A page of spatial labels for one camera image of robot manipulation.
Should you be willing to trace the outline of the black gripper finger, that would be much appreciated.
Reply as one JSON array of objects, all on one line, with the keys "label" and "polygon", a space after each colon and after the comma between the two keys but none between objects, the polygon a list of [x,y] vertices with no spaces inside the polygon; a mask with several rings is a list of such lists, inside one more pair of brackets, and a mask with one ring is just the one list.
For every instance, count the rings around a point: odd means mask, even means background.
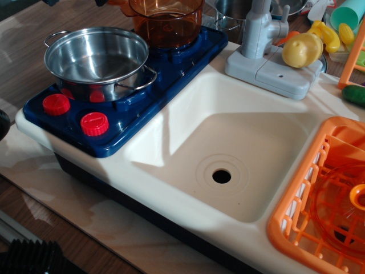
[{"label": "black gripper finger", "polygon": [[47,4],[48,6],[54,6],[56,5],[59,0],[42,0],[45,4]]},{"label": "black gripper finger", "polygon": [[97,6],[103,6],[108,2],[108,0],[95,0]]}]

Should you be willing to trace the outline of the black ribbed robot base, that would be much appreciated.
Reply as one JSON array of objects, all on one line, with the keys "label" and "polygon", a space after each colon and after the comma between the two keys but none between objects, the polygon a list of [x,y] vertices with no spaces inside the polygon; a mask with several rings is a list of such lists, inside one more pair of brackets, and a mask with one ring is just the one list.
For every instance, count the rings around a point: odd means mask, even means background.
[{"label": "black ribbed robot base", "polygon": [[1,273],[85,273],[67,259],[59,244],[13,240],[1,253]]}]

